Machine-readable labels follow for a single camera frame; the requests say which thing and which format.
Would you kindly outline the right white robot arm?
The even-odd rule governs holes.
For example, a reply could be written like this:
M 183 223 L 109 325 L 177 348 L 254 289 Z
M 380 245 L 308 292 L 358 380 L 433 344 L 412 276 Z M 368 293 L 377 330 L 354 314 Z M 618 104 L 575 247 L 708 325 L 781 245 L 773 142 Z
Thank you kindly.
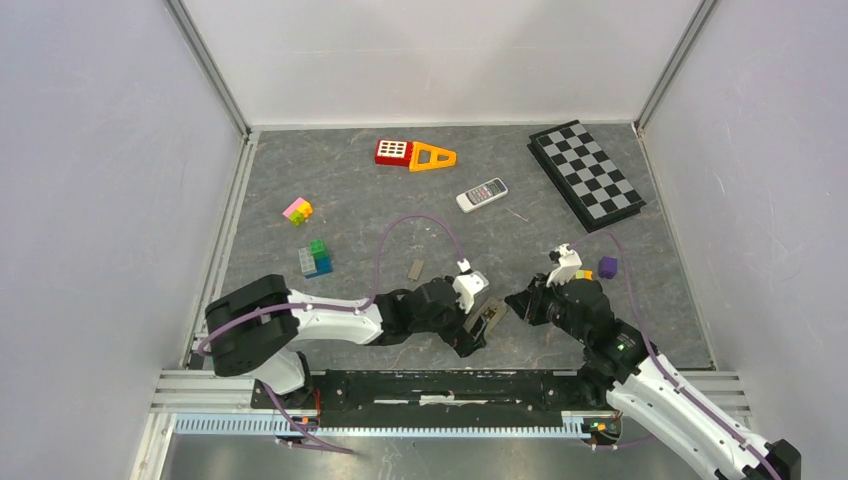
M 734 420 L 688 381 L 658 348 L 618 318 L 599 282 L 556 285 L 537 275 L 505 299 L 527 323 L 552 324 L 583 347 L 580 400 L 631 417 L 702 479 L 798 479 L 800 452 Z

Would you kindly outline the beige battery cover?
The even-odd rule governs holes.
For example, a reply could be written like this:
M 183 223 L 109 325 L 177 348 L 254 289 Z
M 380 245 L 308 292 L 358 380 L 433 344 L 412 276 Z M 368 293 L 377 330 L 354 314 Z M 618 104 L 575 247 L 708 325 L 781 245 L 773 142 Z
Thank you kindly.
M 417 281 L 423 270 L 424 261 L 421 259 L 416 259 L 413 261 L 409 271 L 408 271 L 408 279 L 411 281 Z

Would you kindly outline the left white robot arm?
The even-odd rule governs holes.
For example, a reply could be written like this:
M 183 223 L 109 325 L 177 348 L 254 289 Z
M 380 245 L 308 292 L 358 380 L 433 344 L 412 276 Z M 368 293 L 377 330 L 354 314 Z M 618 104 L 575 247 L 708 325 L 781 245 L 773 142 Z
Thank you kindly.
M 290 350 L 289 343 L 391 346 L 413 334 L 435 333 L 465 357 L 482 345 L 464 325 L 488 286 L 481 273 L 469 271 L 414 290 L 339 300 L 291 290 L 283 276 L 267 275 L 207 307 L 208 335 L 197 351 L 212 357 L 216 375 L 249 375 L 288 406 L 302 407 L 313 397 L 314 381 L 304 354 Z

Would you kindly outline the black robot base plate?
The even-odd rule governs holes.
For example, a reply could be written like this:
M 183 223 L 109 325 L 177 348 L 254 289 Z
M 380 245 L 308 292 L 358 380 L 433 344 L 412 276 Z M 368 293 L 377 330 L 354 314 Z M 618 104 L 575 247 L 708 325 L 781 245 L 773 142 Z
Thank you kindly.
M 320 427 L 553 426 L 562 414 L 621 418 L 590 397 L 569 370 L 327 370 L 305 388 L 271 398 L 252 387 L 254 410 L 316 413 Z

